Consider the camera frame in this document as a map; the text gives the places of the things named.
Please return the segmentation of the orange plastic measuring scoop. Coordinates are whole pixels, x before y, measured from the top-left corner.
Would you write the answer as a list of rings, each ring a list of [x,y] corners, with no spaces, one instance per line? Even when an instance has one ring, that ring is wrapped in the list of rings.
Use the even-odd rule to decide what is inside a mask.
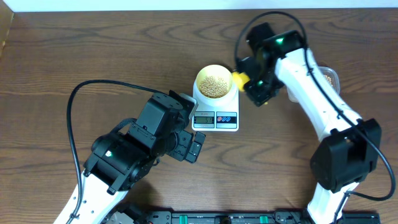
[[[268,104],[268,100],[263,94],[264,82],[262,80],[252,80],[245,73],[239,72],[233,72],[232,76],[239,91],[245,92],[257,107]]]

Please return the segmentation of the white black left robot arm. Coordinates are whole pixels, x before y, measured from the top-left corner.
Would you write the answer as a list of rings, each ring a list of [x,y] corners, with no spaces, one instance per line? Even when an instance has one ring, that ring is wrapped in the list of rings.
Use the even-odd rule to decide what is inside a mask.
[[[96,139],[77,186],[56,223],[101,223],[160,157],[197,161],[205,135],[185,129],[198,107],[186,94],[155,93],[140,116]]]

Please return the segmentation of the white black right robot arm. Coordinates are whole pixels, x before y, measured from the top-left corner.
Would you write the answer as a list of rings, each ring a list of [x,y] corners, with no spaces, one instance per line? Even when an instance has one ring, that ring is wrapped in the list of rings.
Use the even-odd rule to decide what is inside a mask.
[[[355,130],[378,146],[381,127],[375,119],[364,121],[343,101],[296,30],[276,35],[265,22],[253,27],[246,41],[254,55],[242,59],[239,68],[249,77],[243,88],[250,100],[262,106],[285,86],[315,129],[320,145],[310,168],[317,186],[307,213],[312,223],[333,223],[342,216],[338,207],[345,204],[345,192],[377,164],[377,152]]]

